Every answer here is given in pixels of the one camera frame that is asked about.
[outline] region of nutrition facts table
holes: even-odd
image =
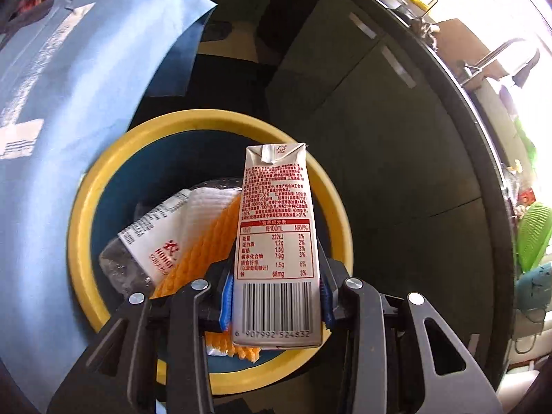
[[[263,219],[239,227],[238,279],[314,277],[309,219]]]

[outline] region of trash bin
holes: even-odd
[[[156,205],[182,188],[241,177],[247,146],[294,142],[255,118],[222,110],[187,110],[150,120],[122,136],[85,176],[72,211],[68,262],[79,303],[98,331],[122,302],[98,264],[106,244],[133,222],[136,204]],[[318,237],[328,256],[352,272],[352,235],[343,204],[320,165],[307,155]],[[324,333],[324,341],[329,331]],[[278,381],[317,349],[263,351],[256,363],[209,356],[213,394],[234,394]],[[157,380],[166,381],[164,351]]]

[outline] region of carton top flap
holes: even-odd
[[[260,157],[263,163],[275,164],[277,161],[289,156],[299,148],[306,146],[305,143],[272,144],[249,146],[248,149]]]

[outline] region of carton barcode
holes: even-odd
[[[313,331],[311,283],[246,283],[242,329],[245,332]]]

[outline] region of cabinet handle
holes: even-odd
[[[401,63],[397,60],[395,55],[391,53],[391,50],[387,48],[387,46],[382,47],[382,55],[385,57],[387,62],[389,62],[389,65],[393,68],[395,73],[401,78],[406,86],[409,89],[413,89],[416,86],[416,81],[413,80],[412,76],[408,74],[408,72],[405,70],[405,68],[401,65]]]
[[[370,37],[371,39],[375,39],[377,37],[377,34],[372,31],[368,26],[366,26],[366,24],[364,24],[362,22],[361,19],[358,18],[358,16],[355,14],[355,13],[350,13],[349,14],[349,19],[355,24],[357,25],[357,28],[360,29],[364,34],[366,34],[368,37]]]

